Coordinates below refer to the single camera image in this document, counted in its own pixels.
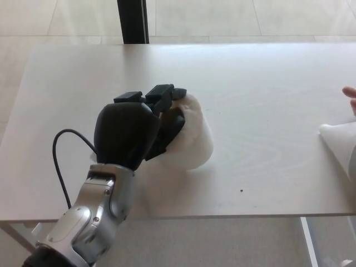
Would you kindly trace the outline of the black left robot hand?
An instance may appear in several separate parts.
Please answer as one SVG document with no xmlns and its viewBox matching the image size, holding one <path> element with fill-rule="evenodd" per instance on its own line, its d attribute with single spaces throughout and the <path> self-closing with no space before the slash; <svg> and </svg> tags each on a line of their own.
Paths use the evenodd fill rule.
<svg viewBox="0 0 356 267">
<path fill-rule="evenodd" d="M 135 171 L 143 160 L 165 153 L 186 122 L 182 109 L 173 106 L 186 94 L 186 89 L 163 84 L 146 95 L 131 91 L 114 98 L 96 121 L 97 162 Z"/>
</svg>

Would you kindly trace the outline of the bare person hand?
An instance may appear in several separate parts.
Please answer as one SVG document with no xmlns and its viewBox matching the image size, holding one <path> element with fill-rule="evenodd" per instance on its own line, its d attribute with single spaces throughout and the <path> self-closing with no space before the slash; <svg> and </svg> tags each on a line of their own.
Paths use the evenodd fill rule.
<svg viewBox="0 0 356 267">
<path fill-rule="evenodd" d="M 344 95 L 350 98 L 350 106 L 352 108 L 354 116 L 356 116 L 356 89 L 354 87 L 345 86 L 342 89 Z"/>
</svg>

